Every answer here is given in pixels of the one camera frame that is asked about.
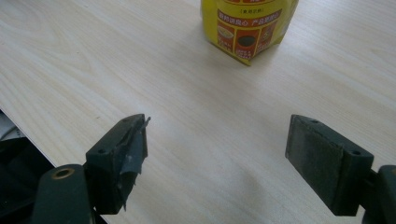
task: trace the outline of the yellow can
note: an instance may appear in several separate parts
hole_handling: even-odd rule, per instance
[[[214,45],[237,60],[250,60],[279,44],[298,0],[202,0],[204,30]]]

